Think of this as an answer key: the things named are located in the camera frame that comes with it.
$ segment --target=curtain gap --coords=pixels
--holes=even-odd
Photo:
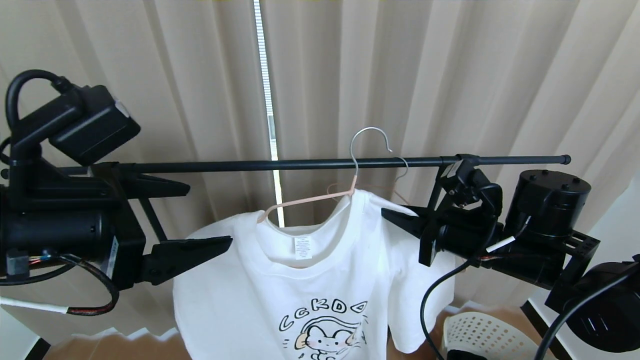
[[[255,30],[258,38],[258,53],[260,56],[260,69],[262,70],[262,85],[264,87],[264,104],[266,105],[267,121],[269,122],[269,145],[271,147],[271,161],[278,159],[278,142],[276,140],[276,126],[273,118],[273,104],[271,102],[271,83],[269,82],[269,66],[267,63],[267,51],[264,41],[264,29],[262,28],[262,13],[260,12],[260,0],[253,0],[253,15],[255,17]],[[273,191],[276,195],[276,203],[282,203],[282,186],[280,185],[280,171],[273,171]],[[276,209],[278,213],[278,226],[284,227],[284,210]]]

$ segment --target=t-shirt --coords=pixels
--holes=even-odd
[[[175,318],[191,357],[384,360],[387,329],[398,350],[416,351],[425,340],[422,296],[453,269],[454,258],[418,263],[418,239],[387,222],[381,208],[415,215],[356,190],[321,225],[256,224],[258,211],[193,233],[234,241],[173,283]],[[446,281],[429,296],[429,329],[453,299],[453,286]]]

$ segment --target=wooden floor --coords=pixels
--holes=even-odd
[[[53,346],[45,360],[191,360],[179,334],[166,341],[145,334],[129,340],[120,334],[110,334],[95,340],[73,337]]]

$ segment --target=white cable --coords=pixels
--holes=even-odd
[[[499,248],[505,246],[505,245],[509,245],[510,243],[513,242],[513,240],[515,240],[516,238],[514,238],[513,236],[509,236],[508,238],[498,241],[497,243],[489,246],[488,248],[486,248],[487,252],[491,252],[491,251],[495,251],[498,250]]]
[[[67,310],[69,309],[68,306],[42,304],[39,302],[16,300],[8,297],[0,297],[0,305],[28,307],[30,309],[51,311],[53,313],[61,313],[61,314],[66,314]]]

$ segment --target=curtain fold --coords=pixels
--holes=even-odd
[[[351,136],[365,126],[384,129],[395,154],[405,157],[570,154],[570,165],[548,168],[592,184],[581,231],[638,170],[636,0],[261,6],[281,159],[347,158]],[[366,133],[357,141],[357,156],[386,156],[381,136]],[[539,167],[483,170],[505,190],[507,209],[519,173]],[[359,181],[395,186],[425,206],[436,170],[411,169],[394,185],[403,171],[363,170]],[[284,201],[320,195],[352,176],[352,170],[282,172]],[[285,208],[285,223],[318,223],[332,208],[330,201]],[[520,305],[530,290],[490,270],[456,279],[459,301]]]
[[[103,161],[269,160],[269,133],[251,1],[3,1],[0,88],[19,72],[46,69],[74,83],[102,84],[140,124],[140,134]],[[23,116],[56,96],[32,81],[20,95]],[[2,137],[8,136],[5,121]],[[43,143],[56,166],[74,162]],[[215,220],[275,203],[270,172],[158,174],[191,185],[189,195],[152,199],[169,238]],[[136,200],[147,235],[157,239]],[[175,325],[171,282],[121,292],[115,310],[83,318],[6,307],[49,343],[73,333]],[[82,270],[38,284],[4,287],[2,296],[71,306],[99,306],[108,294]]]

